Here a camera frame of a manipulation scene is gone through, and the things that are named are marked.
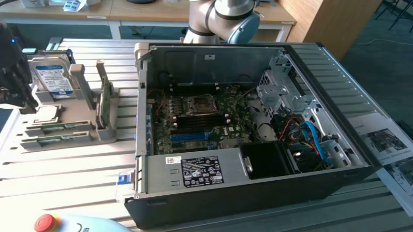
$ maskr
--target desk leg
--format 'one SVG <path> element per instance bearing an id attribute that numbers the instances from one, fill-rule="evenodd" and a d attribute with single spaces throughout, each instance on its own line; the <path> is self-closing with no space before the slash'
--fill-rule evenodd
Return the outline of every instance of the desk leg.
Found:
<path id="1" fill-rule="evenodd" d="M 282 29 L 278 32 L 276 42 L 285 42 L 286 41 L 286 38 L 289 37 L 289 34 L 290 34 L 290 30 L 292 30 L 290 24 L 282 25 Z"/>
<path id="2" fill-rule="evenodd" d="M 121 21 L 110 20 L 109 26 L 111 28 L 113 40 L 121 40 Z"/>

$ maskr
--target blue cable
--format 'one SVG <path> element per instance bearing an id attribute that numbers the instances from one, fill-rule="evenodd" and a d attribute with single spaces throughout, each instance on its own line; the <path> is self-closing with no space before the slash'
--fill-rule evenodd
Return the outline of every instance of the blue cable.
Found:
<path id="1" fill-rule="evenodd" d="M 322 150 L 322 148 L 321 148 L 321 145 L 320 145 L 320 142 L 318 142 L 317 131 L 316 131 L 316 127 L 314 127 L 313 123 L 309 122 L 309 121 L 304 121 L 304 122 L 302 122 L 302 125 L 306 125 L 306 126 L 310 128 L 310 131 L 312 131 L 312 134 L 313 134 L 314 145 L 316 145 L 316 148 L 317 148 L 317 150 L 318 150 L 321 159 L 322 159 L 328 164 L 330 164 L 330 159 L 329 159 L 328 156 L 325 155 L 325 152 L 324 152 L 324 150 Z M 306 130 L 302 131 L 302 134 L 304 134 L 305 140 L 306 140 L 306 141 L 310 141 L 309 134 L 308 134 L 308 131 L 306 131 Z"/>

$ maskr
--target slotted aluminum surface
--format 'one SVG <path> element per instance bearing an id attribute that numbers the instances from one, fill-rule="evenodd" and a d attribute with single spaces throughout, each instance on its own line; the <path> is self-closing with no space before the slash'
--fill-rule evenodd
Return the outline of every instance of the slotted aluminum surface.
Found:
<path id="1" fill-rule="evenodd" d="M 58 213 L 110 218 L 134 231 L 123 203 L 115 201 L 115 182 L 121 171 L 133 169 L 138 76 L 134 45 L 138 41 L 64 39 L 59 49 L 71 48 L 86 68 L 92 88 L 100 87 L 95 60 L 106 60 L 114 86 L 121 88 L 118 142 L 100 147 L 7 156 L 0 167 L 0 205 L 6 210 L 16 203 Z M 322 48 L 314 44 L 293 45 L 348 117 L 380 111 L 352 78 Z M 3 147 L 15 137 L 22 123 L 15 112 L 0 134 Z M 301 203 L 242 215 L 173 226 L 154 231 L 412 231 L 409 218 L 376 175 L 345 186 L 322 201 Z"/>

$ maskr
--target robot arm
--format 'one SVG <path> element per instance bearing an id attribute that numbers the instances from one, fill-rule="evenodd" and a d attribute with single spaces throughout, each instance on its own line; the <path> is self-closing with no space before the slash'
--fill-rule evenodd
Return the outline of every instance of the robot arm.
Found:
<path id="1" fill-rule="evenodd" d="M 253 0 L 190 0 L 189 31 L 185 43 L 245 44 L 253 38 L 260 16 L 253 13 Z"/>
<path id="2" fill-rule="evenodd" d="M 32 75 L 27 57 L 7 24 L 0 20 L 0 108 L 19 108 L 22 114 L 36 112 Z"/>

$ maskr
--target red emergency stop button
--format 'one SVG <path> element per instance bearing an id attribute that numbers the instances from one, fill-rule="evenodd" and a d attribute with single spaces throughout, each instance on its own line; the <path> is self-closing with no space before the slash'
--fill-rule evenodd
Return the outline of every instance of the red emergency stop button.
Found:
<path id="1" fill-rule="evenodd" d="M 35 231 L 36 232 L 48 232 L 56 225 L 56 218 L 52 215 L 44 214 L 39 217 L 35 223 Z"/>

